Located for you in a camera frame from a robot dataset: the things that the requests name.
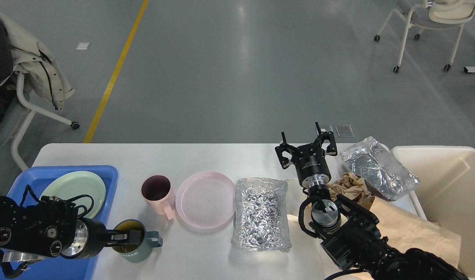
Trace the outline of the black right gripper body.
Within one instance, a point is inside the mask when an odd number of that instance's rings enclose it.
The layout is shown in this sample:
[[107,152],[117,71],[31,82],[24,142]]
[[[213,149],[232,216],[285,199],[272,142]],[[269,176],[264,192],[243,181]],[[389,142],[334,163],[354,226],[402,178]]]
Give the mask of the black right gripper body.
[[294,158],[294,166],[301,186],[327,184],[331,174],[326,162],[326,152],[322,147],[299,146],[301,151]]

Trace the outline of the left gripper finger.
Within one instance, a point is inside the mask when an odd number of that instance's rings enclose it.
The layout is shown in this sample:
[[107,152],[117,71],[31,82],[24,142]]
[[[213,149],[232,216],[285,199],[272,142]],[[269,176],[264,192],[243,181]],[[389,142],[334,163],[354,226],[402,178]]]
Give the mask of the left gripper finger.
[[140,230],[107,230],[106,243],[142,243]]

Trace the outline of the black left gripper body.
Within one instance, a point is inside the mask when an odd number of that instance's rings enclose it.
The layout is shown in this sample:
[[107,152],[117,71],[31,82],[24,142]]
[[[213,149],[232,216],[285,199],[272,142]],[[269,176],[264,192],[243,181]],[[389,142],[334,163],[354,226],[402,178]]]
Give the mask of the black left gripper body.
[[96,256],[108,242],[108,231],[98,220],[77,220],[75,236],[71,245],[61,252],[65,259],[83,259]]

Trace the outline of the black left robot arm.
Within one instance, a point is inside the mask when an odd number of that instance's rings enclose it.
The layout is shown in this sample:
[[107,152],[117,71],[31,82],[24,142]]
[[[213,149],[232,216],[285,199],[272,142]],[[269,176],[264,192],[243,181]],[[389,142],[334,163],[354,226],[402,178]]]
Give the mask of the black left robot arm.
[[6,278],[21,275],[29,264],[45,258],[91,258],[105,247],[142,243],[140,230],[108,230],[96,219],[86,218],[92,208],[56,196],[38,198],[31,186],[20,203],[0,196],[0,267]]

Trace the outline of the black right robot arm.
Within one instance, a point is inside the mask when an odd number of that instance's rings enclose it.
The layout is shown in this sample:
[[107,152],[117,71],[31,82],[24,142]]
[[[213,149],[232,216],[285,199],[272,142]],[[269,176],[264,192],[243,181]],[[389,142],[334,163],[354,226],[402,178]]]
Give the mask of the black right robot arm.
[[331,199],[326,155],[336,156],[337,144],[331,131],[322,131],[317,122],[315,126],[317,137],[312,143],[295,147],[282,132],[275,151],[284,170],[295,166],[307,196],[298,210],[301,230],[321,239],[321,247],[340,269],[328,279],[367,272],[375,280],[466,280],[466,275],[435,254],[419,248],[401,253],[381,236],[376,215],[342,194]]

